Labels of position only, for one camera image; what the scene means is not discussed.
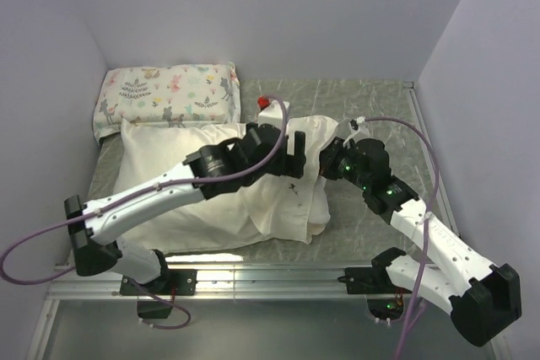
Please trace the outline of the cream pillowcase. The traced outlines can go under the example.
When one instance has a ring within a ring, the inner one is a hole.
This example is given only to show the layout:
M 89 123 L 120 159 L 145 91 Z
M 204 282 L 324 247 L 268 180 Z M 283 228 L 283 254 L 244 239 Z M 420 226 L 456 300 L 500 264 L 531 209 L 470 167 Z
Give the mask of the cream pillowcase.
M 240 190 L 251 221 L 264 239 L 286 239 L 309 244 L 330 221 L 325 192 L 319 177 L 319 153 L 335 137 L 338 122 L 326 116 L 307 116 L 289 121 L 289 149 L 294 133 L 305 134 L 304 174 L 264 175 L 254 185 Z

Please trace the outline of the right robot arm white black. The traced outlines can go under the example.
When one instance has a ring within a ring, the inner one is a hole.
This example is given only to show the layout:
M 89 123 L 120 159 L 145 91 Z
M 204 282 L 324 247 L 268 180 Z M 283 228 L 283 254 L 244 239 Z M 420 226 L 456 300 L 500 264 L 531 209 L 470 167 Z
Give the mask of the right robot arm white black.
M 426 249 L 428 260 L 436 265 L 430 269 L 391 248 L 372 261 L 376 289 L 388 293 L 402 287 L 416 292 L 447 313 L 461 336 L 476 347 L 521 318 L 516 270 L 481 256 L 430 212 L 418 193 L 392 174 L 383 142 L 337 138 L 320 154 L 320 173 L 328 180 L 346 180 L 360 188 L 367 207 Z

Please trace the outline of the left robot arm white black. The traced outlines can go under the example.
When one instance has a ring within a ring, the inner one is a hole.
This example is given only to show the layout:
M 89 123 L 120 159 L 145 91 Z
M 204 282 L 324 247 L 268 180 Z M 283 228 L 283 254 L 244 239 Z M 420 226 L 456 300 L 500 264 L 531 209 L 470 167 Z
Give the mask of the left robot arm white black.
M 235 193 L 264 175 L 301 178 L 305 140 L 303 132 L 289 137 L 269 124 L 250 124 L 242 138 L 205 145 L 173 169 L 127 191 L 85 204 L 76 196 L 67 199 L 76 273 L 91 277 L 111 271 L 151 294 L 164 292 L 170 284 L 164 253 L 128 242 L 124 234 L 178 207 Z

